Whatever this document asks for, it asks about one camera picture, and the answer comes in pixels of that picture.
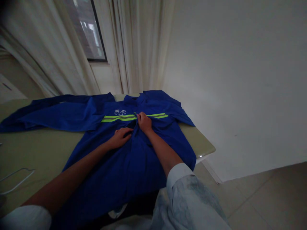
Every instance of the yellow reflective stripe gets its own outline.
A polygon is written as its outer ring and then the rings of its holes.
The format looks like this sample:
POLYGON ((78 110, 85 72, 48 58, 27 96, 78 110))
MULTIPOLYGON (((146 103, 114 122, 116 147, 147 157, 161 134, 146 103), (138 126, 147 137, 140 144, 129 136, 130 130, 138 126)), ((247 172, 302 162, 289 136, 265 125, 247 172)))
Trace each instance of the yellow reflective stripe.
POLYGON ((168 115, 165 114, 163 116, 158 116, 158 117, 154 117, 154 118, 158 118, 159 119, 159 118, 164 118, 164 117, 168 117, 168 115))
MULTIPOLYGON (((165 114, 165 113, 150 114, 150 115, 147 115, 147 116, 157 118, 157 119, 168 117, 168 115, 165 114)), ((136 119, 137 119, 137 117, 133 114, 118 115, 118 116, 104 116, 101 122, 112 122, 112 121, 115 121, 115 120, 130 121, 130 120, 136 120, 136 119)))
POLYGON ((151 114, 151 115, 147 115, 148 117, 152 117, 152 116, 159 116, 159 115, 166 115, 165 113, 157 113, 157 114, 151 114))
POLYGON ((130 121, 130 120, 136 120, 136 119, 137 119, 136 117, 130 117, 130 118, 117 117, 117 118, 115 118, 115 119, 106 119, 106 118, 103 118, 101 122, 112 122, 112 121, 115 121, 115 120, 130 121))
POLYGON ((116 118, 116 117, 135 117, 135 115, 128 114, 128 115, 118 115, 118 116, 104 116, 104 118, 116 118))

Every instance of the white shirt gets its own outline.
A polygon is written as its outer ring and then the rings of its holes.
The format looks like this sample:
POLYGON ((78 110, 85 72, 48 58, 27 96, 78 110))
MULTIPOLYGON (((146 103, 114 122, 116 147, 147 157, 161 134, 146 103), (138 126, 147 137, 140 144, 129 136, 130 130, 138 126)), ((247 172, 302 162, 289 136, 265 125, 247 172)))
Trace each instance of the white shirt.
MULTIPOLYGON (((1 220, 3 229, 49 229, 50 213, 41 206, 16 208, 1 220)), ((159 191, 152 219, 132 216, 103 230, 230 229, 217 197, 184 164, 174 166, 159 191)))

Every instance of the floor tile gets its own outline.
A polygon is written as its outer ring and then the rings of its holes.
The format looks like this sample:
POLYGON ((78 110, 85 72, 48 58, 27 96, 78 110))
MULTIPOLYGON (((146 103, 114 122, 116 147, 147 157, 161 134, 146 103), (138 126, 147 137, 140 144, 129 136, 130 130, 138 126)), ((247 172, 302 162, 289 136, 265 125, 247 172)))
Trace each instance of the floor tile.
POLYGON ((249 200, 273 229, 306 229, 307 206, 295 186, 277 172, 249 200))
POLYGON ((276 170, 261 172, 255 175, 232 180, 240 192, 249 198, 257 189, 259 189, 266 181, 268 181, 276 170))
POLYGON ((228 219, 232 230, 269 230, 272 229, 247 201, 228 219))
POLYGON ((228 181, 218 185, 203 164, 197 164, 194 173, 218 197, 227 217, 245 201, 245 197, 236 188, 235 184, 228 181))
POLYGON ((280 178, 284 179, 284 183, 294 187, 298 195, 305 197, 307 194, 307 162, 290 165, 280 169, 280 178))

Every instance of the sheer curtain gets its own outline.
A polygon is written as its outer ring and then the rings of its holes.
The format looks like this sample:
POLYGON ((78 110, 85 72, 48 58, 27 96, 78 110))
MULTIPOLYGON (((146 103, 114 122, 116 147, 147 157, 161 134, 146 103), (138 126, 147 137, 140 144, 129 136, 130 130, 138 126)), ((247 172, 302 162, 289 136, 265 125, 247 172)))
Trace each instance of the sheer curtain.
POLYGON ((117 93, 160 89, 174 0, 94 0, 117 93))
POLYGON ((0 45, 45 96, 100 94, 62 0, 17 0, 3 16, 0 45))

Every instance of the white wall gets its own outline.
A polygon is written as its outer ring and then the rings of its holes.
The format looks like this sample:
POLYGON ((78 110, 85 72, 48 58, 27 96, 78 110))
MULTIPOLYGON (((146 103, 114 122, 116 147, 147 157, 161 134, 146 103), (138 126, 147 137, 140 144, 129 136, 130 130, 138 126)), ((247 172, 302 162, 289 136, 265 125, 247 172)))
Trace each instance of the white wall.
POLYGON ((12 55, 0 55, 0 73, 27 98, 45 98, 39 86, 12 55))
POLYGON ((26 99, 27 97, 20 92, 3 74, 0 73, 0 104, 13 99, 26 99))
POLYGON ((163 89, 222 181, 307 160, 306 1, 177 1, 163 89))
POLYGON ((112 94, 116 94, 110 64, 90 62, 90 66, 98 84, 100 93, 107 94, 111 92, 112 94))

